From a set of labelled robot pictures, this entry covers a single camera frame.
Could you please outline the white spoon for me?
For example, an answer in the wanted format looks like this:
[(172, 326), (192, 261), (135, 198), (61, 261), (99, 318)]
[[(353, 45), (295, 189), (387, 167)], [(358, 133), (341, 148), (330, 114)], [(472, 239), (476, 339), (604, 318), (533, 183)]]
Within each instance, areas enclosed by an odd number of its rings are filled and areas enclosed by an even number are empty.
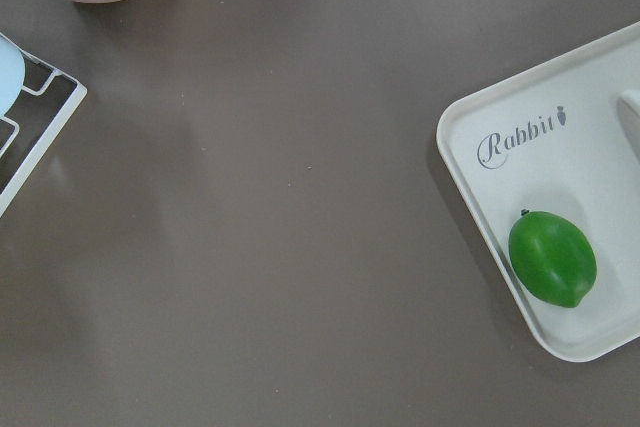
[(640, 93), (627, 90), (617, 100), (617, 114), (623, 133), (635, 157), (640, 159)]

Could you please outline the green lime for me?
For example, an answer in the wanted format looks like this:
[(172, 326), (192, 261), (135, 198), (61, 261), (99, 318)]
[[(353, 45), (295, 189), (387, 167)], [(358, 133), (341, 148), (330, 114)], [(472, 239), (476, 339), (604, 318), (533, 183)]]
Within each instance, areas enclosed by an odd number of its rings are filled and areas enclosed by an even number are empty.
[(585, 234), (569, 220), (524, 209), (508, 238), (511, 266), (537, 299), (577, 307), (597, 278), (596, 257)]

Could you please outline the white rabbit tray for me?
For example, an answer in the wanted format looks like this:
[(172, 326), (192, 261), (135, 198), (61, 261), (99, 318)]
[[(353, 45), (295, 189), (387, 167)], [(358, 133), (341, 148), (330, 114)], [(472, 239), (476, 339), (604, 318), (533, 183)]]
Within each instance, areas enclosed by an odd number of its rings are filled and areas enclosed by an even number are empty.
[[(550, 354), (594, 360), (639, 336), (639, 159), (617, 100), (639, 91), (630, 25), (451, 104), (436, 142), (526, 324)], [(517, 279), (508, 235), (522, 210), (581, 229), (597, 262), (575, 308), (535, 298)]]

